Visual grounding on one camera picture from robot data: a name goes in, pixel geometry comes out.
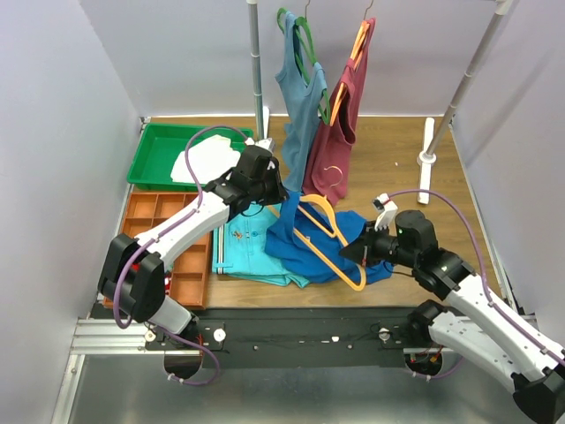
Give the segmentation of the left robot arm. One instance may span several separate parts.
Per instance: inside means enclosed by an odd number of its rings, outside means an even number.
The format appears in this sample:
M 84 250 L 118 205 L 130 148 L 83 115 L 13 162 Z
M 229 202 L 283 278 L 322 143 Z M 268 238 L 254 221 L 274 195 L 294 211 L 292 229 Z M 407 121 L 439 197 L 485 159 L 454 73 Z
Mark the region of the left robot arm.
M 265 139 L 247 145 L 234 167 L 208 182 L 195 200 L 164 223 L 134 238 L 115 236 L 98 291 L 111 299 L 117 326 L 149 323 L 165 331 L 177 349 L 189 347 L 196 336 L 195 316 L 166 294 L 166 270 L 203 236 L 252 204 L 271 206 L 287 198 L 272 141 Z

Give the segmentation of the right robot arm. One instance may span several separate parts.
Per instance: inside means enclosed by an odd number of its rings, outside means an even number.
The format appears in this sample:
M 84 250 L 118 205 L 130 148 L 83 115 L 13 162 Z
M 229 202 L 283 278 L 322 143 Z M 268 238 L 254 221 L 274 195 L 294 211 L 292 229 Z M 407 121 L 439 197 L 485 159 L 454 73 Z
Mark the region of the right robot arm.
M 564 348 L 534 328 L 483 283 L 459 255 L 439 246 L 431 221 L 417 210 L 395 217 L 396 234 L 368 222 L 340 255 L 359 265 L 387 262 L 411 269 L 433 293 L 406 324 L 415 345 L 431 341 L 458 353 L 498 380 L 536 423 L 564 414 Z

